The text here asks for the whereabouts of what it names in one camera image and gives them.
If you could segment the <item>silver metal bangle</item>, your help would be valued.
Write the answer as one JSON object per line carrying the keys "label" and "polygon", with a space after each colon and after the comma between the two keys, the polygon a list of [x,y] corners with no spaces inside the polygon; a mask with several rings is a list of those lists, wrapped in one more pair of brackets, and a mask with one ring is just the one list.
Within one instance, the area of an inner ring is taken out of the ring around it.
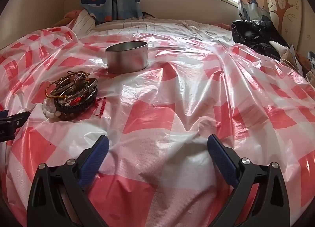
{"label": "silver metal bangle", "polygon": [[70,76],[60,81],[50,96],[53,99],[70,102],[85,94],[91,94],[96,86],[96,78],[86,78],[83,75]]}

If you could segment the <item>red white checkered plastic sheet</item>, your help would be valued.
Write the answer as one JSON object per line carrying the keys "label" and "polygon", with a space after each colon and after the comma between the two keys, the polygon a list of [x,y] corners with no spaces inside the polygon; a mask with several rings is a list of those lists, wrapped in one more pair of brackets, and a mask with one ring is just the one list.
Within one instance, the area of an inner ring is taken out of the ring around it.
{"label": "red white checkered plastic sheet", "polygon": [[[129,41],[147,42],[148,66],[110,73],[105,50]],[[97,78],[100,104],[51,121],[45,90],[68,71]],[[1,145],[4,199],[22,224],[38,165],[62,165],[102,134],[110,149],[88,196],[110,226],[207,226],[230,193],[207,152],[211,134],[255,164],[279,164],[292,222],[314,198],[314,88],[244,45],[38,30],[1,50],[1,109],[31,113]]]}

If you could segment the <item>striped pillow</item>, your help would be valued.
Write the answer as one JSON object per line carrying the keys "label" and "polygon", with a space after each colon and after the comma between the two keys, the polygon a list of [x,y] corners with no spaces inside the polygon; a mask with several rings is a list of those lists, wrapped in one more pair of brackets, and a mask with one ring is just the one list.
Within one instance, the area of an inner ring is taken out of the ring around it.
{"label": "striped pillow", "polygon": [[75,33],[78,39],[89,35],[95,26],[95,19],[85,9],[80,12],[76,19],[68,24],[68,27]]}

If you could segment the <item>round silver metal tin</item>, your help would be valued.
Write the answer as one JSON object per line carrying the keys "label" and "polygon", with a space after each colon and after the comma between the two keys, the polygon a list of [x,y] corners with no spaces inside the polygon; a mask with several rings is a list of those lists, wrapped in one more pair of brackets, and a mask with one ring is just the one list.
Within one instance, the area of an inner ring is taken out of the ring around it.
{"label": "round silver metal tin", "polygon": [[145,41],[117,43],[105,50],[108,71],[125,74],[145,69],[149,64],[148,44]]}

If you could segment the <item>pile of clothes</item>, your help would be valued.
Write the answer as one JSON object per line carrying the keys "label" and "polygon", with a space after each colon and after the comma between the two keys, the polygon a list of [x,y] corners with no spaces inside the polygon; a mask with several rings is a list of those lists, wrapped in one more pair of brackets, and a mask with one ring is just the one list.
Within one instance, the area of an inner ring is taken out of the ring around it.
{"label": "pile of clothes", "polygon": [[298,74],[302,75],[312,87],[314,87],[314,64],[312,64],[307,57],[299,54],[294,49],[293,45],[288,48],[275,41],[270,41],[269,43],[279,53],[281,64],[295,70]]}

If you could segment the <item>striped white bed sheet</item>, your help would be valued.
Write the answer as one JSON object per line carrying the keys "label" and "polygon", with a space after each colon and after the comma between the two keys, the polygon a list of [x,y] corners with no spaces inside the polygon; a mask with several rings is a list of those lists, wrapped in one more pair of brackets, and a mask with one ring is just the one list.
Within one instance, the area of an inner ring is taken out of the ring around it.
{"label": "striped white bed sheet", "polygon": [[151,17],[103,23],[97,25],[88,34],[162,34],[197,40],[232,40],[232,32],[222,27],[198,23],[192,20],[157,19]]}

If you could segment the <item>black plastic bag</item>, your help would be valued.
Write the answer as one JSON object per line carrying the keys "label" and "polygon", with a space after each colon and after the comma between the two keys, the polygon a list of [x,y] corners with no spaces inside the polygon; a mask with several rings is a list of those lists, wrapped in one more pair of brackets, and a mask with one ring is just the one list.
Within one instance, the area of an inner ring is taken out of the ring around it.
{"label": "black plastic bag", "polygon": [[271,21],[267,20],[236,20],[231,24],[233,41],[251,48],[261,55],[280,61],[279,52],[270,41],[288,47],[286,40],[279,34]]}

